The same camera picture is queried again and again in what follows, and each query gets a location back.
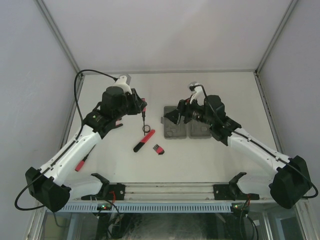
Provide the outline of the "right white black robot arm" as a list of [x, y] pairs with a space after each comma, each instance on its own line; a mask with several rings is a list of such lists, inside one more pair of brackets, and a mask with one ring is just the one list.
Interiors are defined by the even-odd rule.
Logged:
[[281, 207], [291, 209], [299, 200], [309, 199], [308, 191], [316, 188], [302, 157], [289, 157], [252, 137], [226, 115], [225, 105], [217, 95], [206, 96], [202, 105], [193, 97], [182, 99], [164, 118], [175, 125], [190, 121], [208, 125], [216, 141], [245, 154], [267, 172], [266, 176], [246, 172], [234, 176], [228, 183], [233, 200], [246, 195], [269, 195]]

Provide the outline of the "short red black screwdriver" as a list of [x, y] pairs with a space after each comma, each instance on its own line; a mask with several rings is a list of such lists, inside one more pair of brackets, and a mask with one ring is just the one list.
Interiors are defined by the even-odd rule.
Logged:
[[142, 130], [143, 130], [143, 134], [144, 136], [146, 135], [146, 106], [144, 106], [143, 110], [142, 110], [142, 121], [143, 121], [143, 127], [142, 127]]

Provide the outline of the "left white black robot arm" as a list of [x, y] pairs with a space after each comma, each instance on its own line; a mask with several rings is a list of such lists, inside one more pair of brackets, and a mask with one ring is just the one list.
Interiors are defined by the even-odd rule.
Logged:
[[30, 167], [26, 173], [27, 188], [32, 197], [52, 212], [61, 210], [70, 200], [95, 196], [104, 200], [110, 193], [110, 182], [98, 173], [87, 179], [66, 182], [77, 165], [113, 129], [116, 122], [126, 115], [143, 112], [147, 102], [136, 90], [110, 86], [102, 100], [81, 123], [78, 133], [47, 163], [39, 169]]

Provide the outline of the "grey plastic tool case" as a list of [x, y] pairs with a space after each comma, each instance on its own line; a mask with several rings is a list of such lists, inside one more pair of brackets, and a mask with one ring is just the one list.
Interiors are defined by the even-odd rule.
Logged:
[[182, 117], [180, 124], [176, 125], [162, 116], [160, 122], [163, 124], [163, 136], [166, 140], [210, 139], [212, 137], [209, 126], [195, 120], [185, 124], [184, 117]]

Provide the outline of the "red hex key set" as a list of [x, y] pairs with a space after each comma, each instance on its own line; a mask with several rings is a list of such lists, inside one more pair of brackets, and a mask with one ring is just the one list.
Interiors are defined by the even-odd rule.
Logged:
[[164, 149], [158, 144], [154, 145], [152, 148], [158, 155], [163, 155], [165, 153]]

